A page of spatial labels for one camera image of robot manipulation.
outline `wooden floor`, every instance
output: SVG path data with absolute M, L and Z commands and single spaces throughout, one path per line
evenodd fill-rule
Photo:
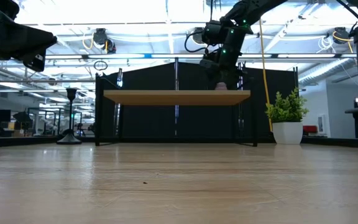
M 0 148 L 0 223 L 358 224 L 358 149 Z

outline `black lamp stand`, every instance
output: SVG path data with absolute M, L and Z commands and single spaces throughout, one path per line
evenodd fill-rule
M 57 141 L 57 144 L 82 144 L 80 140 L 78 140 L 76 137 L 74 137 L 74 130 L 73 130 L 73 124 L 72 124 L 72 118 L 71 115 L 73 113 L 73 100 L 75 99 L 75 93 L 77 92 L 76 89 L 68 88 L 67 91 L 67 98 L 70 100 L 70 123 L 68 128 L 68 133 L 64 138 Z

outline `yellow cable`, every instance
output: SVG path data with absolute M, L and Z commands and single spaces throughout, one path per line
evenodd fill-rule
M 93 36 L 94 36 L 94 33 L 92 34 L 92 39 L 91 39 L 91 46 L 88 47 L 86 44 L 85 44 L 85 34 L 84 34 L 84 38 L 82 39 L 82 44 L 84 45 L 84 48 L 88 49 L 88 50 L 91 50 L 92 47 L 93 47 Z
M 335 34 L 336 34 L 336 31 L 333 32 L 333 37 L 334 37 L 335 39 L 338 39 L 338 40 L 341 40 L 341 41 L 353 41 L 352 39 L 339 38 L 339 37 L 335 36 Z
M 267 80 L 266 80 L 265 47 L 264 47 L 264 34 L 262 32 L 262 18 L 259 19 L 259 29 L 260 29 L 260 44 L 262 48 L 262 64 L 264 66 L 264 83 L 265 83 L 266 100 L 267 100 L 267 104 L 270 105 L 269 91 L 267 89 Z M 270 118 L 268 120 L 268 125 L 270 127 L 270 131 L 273 131 L 272 120 Z
M 352 54 L 353 54 L 353 49 L 352 49 L 351 42 L 350 42 L 350 41 L 348 41 L 347 43 L 349 44 L 349 48 L 351 49 L 351 52 L 352 52 Z

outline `table top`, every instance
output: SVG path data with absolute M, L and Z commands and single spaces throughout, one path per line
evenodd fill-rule
M 104 96 L 122 105 L 136 106 L 231 106 L 250 91 L 236 90 L 105 90 Z

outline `green plant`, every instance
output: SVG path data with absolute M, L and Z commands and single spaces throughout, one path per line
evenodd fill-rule
M 300 122 L 309 112 L 303 108 L 306 99 L 299 96 L 299 89 L 295 88 L 289 96 L 282 98 L 280 92 L 276 94 L 276 103 L 274 105 L 266 104 L 267 116 L 273 123 L 279 122 Z

